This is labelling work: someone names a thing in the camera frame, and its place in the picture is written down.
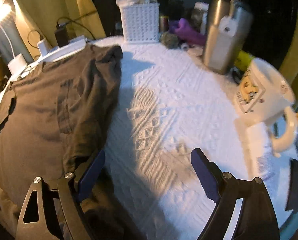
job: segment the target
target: white power adapter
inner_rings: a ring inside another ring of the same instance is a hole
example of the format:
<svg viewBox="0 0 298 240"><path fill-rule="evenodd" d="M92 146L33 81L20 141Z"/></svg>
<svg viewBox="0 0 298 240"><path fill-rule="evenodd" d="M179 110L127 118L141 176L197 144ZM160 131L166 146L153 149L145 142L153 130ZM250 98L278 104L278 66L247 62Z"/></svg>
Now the white power adapter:
<svg viewBox="0 0 298 240"><path fill-rule="evenodd" d="M48 52L51 50L48 41L46 38L43 38L40 42L37 43L38 49L42 57L46 56Z"/></svg>
<svg viewBox="0 0 298 240"><path fill-rule="evenodd" d="M20 71L24 70L27 62L22 54L18 54L11 62L8 63L8 68L12 75L19 74Z"/></svg>

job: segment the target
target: blue gripper pad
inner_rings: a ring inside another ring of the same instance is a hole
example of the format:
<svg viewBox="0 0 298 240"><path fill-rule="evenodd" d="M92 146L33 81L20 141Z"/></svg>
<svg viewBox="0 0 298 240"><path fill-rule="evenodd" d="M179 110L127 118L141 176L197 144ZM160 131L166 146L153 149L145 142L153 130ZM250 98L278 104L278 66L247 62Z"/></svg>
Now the blue gripper pad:
<svg viewBox="0 0 298 240"><path fill-rule="evenodd" d="M218 182L211 172L211 169L214 169L215 166L220 171L218 166L215 163L209 162L199 148L196 148L191 152L191 165L194 168L207 197L213 200L215 204L218 203L220 200Z"/></svg>

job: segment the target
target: white mug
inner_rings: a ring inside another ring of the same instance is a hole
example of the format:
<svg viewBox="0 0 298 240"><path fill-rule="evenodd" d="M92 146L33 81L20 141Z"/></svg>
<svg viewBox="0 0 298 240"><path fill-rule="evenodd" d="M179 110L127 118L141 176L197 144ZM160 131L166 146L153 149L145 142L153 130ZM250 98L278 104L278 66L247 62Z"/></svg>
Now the white mug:
<svg viewBox="0 0 298 240"><path fill-rule="evenodd" d="M291 107L294 102L295 96L287 81L260 58L252 60L234 97L236 111L247 126L259 122L270 126L285 115L285 133L279 138L270 134L272 148L277 153L288 149L298 134L298 119Z"/></svg>

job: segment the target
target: printed graphic on mug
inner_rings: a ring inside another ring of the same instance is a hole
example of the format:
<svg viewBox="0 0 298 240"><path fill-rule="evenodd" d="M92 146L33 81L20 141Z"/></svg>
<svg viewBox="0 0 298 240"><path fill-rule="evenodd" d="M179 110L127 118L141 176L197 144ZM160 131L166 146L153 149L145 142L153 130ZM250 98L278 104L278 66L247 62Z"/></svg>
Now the printed graphic on mug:
<svg viewBox="0 0 298 240"><path fill-rule="evenodd" d="M257 78L251 77L251 70L247 70L240 82L236 93L238 105L243 113L251 110L252 106L262 97L265 89Z"/></svg>

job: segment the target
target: white storage basket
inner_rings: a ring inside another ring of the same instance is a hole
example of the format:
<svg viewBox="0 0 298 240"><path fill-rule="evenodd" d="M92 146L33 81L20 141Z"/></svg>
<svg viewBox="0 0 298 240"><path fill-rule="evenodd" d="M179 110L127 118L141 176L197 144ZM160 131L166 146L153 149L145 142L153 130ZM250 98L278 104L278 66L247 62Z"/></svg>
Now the white storage basket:
<svg viewBox="0 0 298 240"><path fill-rule="evenodd" d="M159 3L120 8L123 37L129 43L159 41Z"/></svg>

